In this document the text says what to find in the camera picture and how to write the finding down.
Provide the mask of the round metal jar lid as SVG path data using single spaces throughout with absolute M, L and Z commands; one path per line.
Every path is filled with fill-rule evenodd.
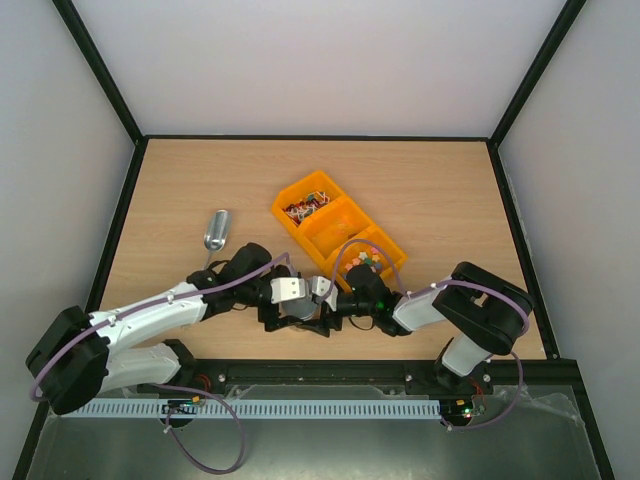
M 280 304 L 283 312 L 288 316 L 296 317 L 302 321 L 314 318 L 318 305 L 307 298 L 286 301 Z

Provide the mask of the yellow bin with popsicle candies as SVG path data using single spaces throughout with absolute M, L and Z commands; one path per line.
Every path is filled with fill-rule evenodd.
M 305 218 L 297 235 L 313 261 L 323 267 L 335 250 L 372 224 L 371 218 L 352 199 L 341 197 Z

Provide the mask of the metal candy scoop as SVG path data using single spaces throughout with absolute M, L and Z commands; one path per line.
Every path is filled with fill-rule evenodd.
M 224 248 L 231 223 L 232 215 L 228 210 L 218 210 L 211 217 L 204 235 L 204 246 L 208 252 L 205 268 L 211 263 L 213 255 Z

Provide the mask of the yellow bin with lollipops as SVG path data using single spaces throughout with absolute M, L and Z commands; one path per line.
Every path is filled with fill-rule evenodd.
M 344 191 L 328 174 L 317 170 L 282 189 L 271 211 L 287 228 L 297 229 L 319 209 L 343 195 Z

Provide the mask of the yellow bin with star candies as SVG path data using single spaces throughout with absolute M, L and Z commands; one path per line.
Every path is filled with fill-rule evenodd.
M 408 255 L 379 227 L 370 226 L 359 234 L 349 236 L 345 242 L 331 251 L 326 260 L 320 263 L 320 269 L 331 275 L 338 254 L 350 240 L 358 239 L 346 247 L 338 267 L 338 278 L 345 279 L 351 267 L 367 264 L 384 279 L 394 275 L 406 263 Z

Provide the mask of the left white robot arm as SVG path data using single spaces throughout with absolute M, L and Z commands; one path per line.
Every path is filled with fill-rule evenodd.
M 274 258 L 261 245 L 248 243 L 231 259 L 213 261 L 148 299 L 93 312 L 68 307 L 26 358 L 33 376 L 29 397 L 63 415 L 111 390 L 187 384 L 190 354 L 181 342 L 164 340 L 151 347 L 143 342 L 237 306 L 254 308 L 264 323 L 276 323 L 285 304 L 307 295 L 288 254 Z

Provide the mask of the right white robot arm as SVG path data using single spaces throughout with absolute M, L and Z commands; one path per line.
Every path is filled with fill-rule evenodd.
M 347 283 L 343 291 L 325 277 L 312 278 L 307 299 L 320 312 L 301 326 L 328 336 L 345 319 L 368 317 L 374 328 L 400 337 L 449 322 L 458 334 L 439 353 L 429 379 L 450 392 L 466 385 L 480 363 L 509 355 L 527 333 L 534 309 L 527 292 L 470 262 L 417 292 L 391 290 L 364 265 L 348 271 Z

